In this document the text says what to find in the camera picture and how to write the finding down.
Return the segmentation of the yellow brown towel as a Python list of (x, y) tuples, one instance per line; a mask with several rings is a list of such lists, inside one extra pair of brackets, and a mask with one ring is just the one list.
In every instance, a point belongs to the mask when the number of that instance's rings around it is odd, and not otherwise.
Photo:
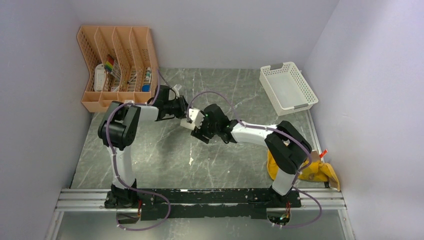
[[(316, 150), (312, 151), (312, 163), (302, 171), (298, 178), (309, 182), (328, 182), (331, 188), (340, 192), (341, 186), (336, 172), (330, 163), (323, 162), (322, 160), (327, 153), (327, 149), (325, 149), (322, 153), (318, 153)], [(270, 178), (275, 180), (279, 168), (269, 150), (267, 151), (266, 167)]]

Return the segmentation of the cream white towel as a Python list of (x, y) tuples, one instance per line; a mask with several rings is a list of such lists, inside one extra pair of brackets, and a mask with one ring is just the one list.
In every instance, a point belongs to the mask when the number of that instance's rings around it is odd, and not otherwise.
[(194, 122), (189, 122), (186, 119), (182, 119), (180, 121), (180, 126), (191, 131), (193, 131), (196, 127)]

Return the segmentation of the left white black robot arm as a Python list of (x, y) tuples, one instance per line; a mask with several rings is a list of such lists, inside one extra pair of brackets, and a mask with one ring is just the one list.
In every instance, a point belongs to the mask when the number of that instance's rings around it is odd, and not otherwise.
[(139, 200), (137, 181), (132, 170), (131, 145), (139, 122), (159, 122), (182, 119), (188, 102), (174, 88), (159, 85), (154, 97), (146, 103), (112, 101), (107, 108), (97, 134), (106, 146), (113, 167), (113, 181), (109, 200), (116, 200), (126, 208), (134, 207)]

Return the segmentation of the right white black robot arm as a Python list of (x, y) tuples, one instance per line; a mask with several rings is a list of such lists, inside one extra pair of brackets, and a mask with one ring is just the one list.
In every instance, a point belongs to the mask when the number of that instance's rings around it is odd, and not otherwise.
[(226, 144), (250, 143), (267, 147), (277, 165), (270, 202), (275, 207), (288, 202), (297, 173), (312, 152), (311, 145), (290, 122), (260, 125), (230, 120), (217, 104), (204, 110), (189, 108), (187, 111), (186, 123), (191, 124), (191, 135), (206, 144), (218, 136)]

